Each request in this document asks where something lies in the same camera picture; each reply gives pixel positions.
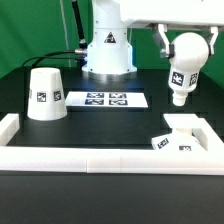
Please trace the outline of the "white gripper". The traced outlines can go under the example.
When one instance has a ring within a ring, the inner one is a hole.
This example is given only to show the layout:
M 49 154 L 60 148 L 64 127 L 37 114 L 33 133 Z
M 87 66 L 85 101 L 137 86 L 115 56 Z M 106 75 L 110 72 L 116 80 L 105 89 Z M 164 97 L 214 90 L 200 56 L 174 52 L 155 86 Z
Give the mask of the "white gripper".
M 121 20 L 128 27 L 154 24 L 152 35 L 162 58 L 174 57 L 174 45 L 166 35 L 167 25 L 212 26 L 205 29 L 204 38 L 209 55 L 214 54 L 217 26 L 224 26 L 224 0 L 120 0 L 119 4 Z

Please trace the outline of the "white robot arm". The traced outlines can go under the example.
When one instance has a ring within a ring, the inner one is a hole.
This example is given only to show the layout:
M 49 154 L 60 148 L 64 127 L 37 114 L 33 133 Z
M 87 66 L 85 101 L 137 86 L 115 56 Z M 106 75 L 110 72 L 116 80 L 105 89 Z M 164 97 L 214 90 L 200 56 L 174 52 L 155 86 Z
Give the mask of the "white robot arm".
M 170 62 L 203 66 L 224 29 L 224 0 L 91 0 L 93 39 L 83 71 L 122 77 L 137 71 L 127 30 L 150 29 Z

